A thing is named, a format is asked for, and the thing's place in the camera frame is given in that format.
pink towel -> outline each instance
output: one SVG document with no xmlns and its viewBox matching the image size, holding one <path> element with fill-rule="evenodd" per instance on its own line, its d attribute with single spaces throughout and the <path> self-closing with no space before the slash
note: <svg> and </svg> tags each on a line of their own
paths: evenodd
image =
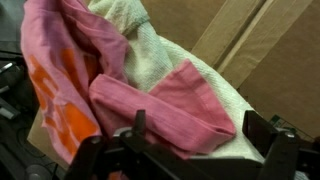
<svg viewBox="0 0 320 180">
<path fill-rule="evenodd" d="M 146 138 L 187 158 L 209 153 L 235 134 L 213 90 L 189 60 L 148 94 L 127 84 L 123 63 L 128 43 L 112 24 L 78 0 L 28 0 L 22 51 L 58 154 L 72 161 L 91 135 L 112 137 L 147 116 Z"/>
</svg>

folded towel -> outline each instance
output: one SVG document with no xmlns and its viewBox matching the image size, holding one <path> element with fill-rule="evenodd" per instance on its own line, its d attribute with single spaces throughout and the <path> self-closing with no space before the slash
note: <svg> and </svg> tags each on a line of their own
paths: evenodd
<svg viewBox="0 0 320 180">
<path fill-rule="evenodd" d="M 112 17 L 117 19 L 123 5 L 113 5 Z M 131 27 L 147 22 L 142 19 L 130 23 Z M 136 29 L 117 27 L 129 34 Z M 126 39 L 78 0 L 28 0 L 21 43 L 43 125 L 68 163 L 84 138 L 99 134 L 111 138 L 116 129 L 132 126 L 138 109 L 146 110 L 146 138 L 184 158 L 209 153 L 235 134 L 231 119 L 189 60 L 180 61 L 174 69 L 166 64 L 131 63 L 131 68 L 140 68 L 137 77 L 147 75 L 143 80 L 153 87 L 148 93 L 130 87 L 123 74 Z M 145 54 L 157 52 L 145 50 Z M 152 71 L 166 76 L 152 79 Z M 139 85 L 147 88 L 143 82 Z"/>
<path fill-rule="evenodd" d="M 157 36 L 139 0 L 87 0 L 86 2 L 93 13 L 106 18 L 128 39 L 130 51 L 126 56 L 124 69 L 132 86 L 149 92 L 183 59 L 188 58 L 215 91 L 237 130 L 236 137 L 217 148 L 211 156 L 243 156 L 263 161 L 263 157 L 242 133 L 244 112 L 252 110 L 252 107 L 203 61 L 167 39 Z"/>
</svg>

cardboard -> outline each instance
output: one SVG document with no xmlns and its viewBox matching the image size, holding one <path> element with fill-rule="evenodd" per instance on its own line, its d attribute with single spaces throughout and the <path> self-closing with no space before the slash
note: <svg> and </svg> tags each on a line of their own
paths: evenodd
<svg viewBox="0 0 320 180">
<path fill-rule="evenodd" d="M 60 158 L 60 156 L 53 149 L 47 130 L 41 127 L 42 120 L 42 114 L 39 110 L 34 119 L 27 140 L 33 146 L 37 147 L 41 152 L 47 155 L 52 161 L 56 162 L 63 169 L 67 170 L 69 165 L 62 158 Z"/>
<path fill-rule="evenodd" d="M 217 71 L 238 88 L 312 0 L 267 0 Z"/>
<path fill-rule="evenodd" d="M 216 68 L 266 0 L 227 0 L 202 34 L 192 53 Z"/>
<path fill-rule="evenodd" d="M 320 135 L 319 10 L 314 0 L 239 88 L 265 119 L 278 115 L 313 138 Z"/>
<path fill-rule="evenodd" d="M 191 50 L 226 0 L 141 0 L 156 32 Z"/>
</svg>

